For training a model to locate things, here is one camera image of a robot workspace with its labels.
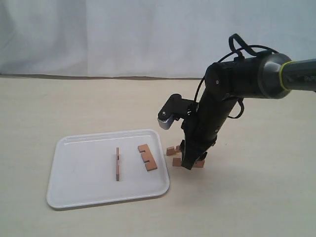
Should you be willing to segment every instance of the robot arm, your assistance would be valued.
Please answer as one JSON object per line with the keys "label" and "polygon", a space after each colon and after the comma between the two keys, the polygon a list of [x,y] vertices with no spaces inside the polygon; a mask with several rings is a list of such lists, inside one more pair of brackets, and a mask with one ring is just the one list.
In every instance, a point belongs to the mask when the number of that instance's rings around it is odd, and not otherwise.
{"label": "robot arm", "polygon": [[[241,45],[240,49],[235,49],[234,40]],[[201,81],[205,81],[205,90],[198,103],[197,94],[194,100],[173,94],[158,113],[163,129],[169,129],[174,120],[183,119],[181,128],[185,139],[180,144],[181,165],[187,169],[197,160],[205,159],[236,103],[241,106],[236,118],[241,116],[244,98],[280,99],[291,90],[316,91],[316,59],[293,62],[273,49],[247,45],[237,34],[229,38],[229,45],[232,52],[207,68]],[[255,52],[252,47],[265,50]],[[253,57],[245,59],[243,49]],[[234,53],[238,55],[234,61],[222,62]]]}

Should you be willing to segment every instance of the white curtain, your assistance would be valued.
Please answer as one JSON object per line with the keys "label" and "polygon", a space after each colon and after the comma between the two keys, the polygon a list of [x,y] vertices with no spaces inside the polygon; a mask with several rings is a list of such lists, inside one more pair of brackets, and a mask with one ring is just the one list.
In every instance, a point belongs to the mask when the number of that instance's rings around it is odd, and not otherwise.
{"label": "white curtain", "polygon": [[315,0],[0,0],[0,73],[202,77],[228,37],[316,58]]}

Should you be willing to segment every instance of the white backdrop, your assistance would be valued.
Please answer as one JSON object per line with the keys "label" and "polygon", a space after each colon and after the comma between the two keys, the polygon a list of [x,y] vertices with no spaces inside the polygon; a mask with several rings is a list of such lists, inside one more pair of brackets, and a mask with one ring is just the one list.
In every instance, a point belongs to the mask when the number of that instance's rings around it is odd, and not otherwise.
{"label": "white backdrop", "polygon": [[316,58],[315,0],[0,0],[0,73],[202,77],[228,37]]}

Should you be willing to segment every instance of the white tray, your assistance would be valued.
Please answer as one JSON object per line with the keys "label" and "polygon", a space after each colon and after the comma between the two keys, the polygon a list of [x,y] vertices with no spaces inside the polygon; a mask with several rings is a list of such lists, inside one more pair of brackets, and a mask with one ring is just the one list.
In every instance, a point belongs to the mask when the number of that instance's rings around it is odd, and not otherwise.
{"label": "white tray", "polygon": [[[137,148],[143,144],[148,144],[158,169],[146,170]],[[156,197],[168,188],[163,150],[154,130],[108,132],[69,136],[57,143],[46,200],[53,208],[70,208]]]}

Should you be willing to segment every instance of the beige table surface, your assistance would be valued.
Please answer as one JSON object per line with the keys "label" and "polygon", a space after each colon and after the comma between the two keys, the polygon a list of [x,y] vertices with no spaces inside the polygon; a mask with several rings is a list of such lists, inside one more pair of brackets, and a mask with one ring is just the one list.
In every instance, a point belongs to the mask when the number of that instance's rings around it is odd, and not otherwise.
{"label": "beige table surface", "polygon": [[55,211],[45,200],[54,149],[67,135],[152,128],[164,149],[183,138],[157,113],[196,80],[0,78],[1,237],[314,237],[316,95],[246,99],[204,169],[172,167],[161,198]]}

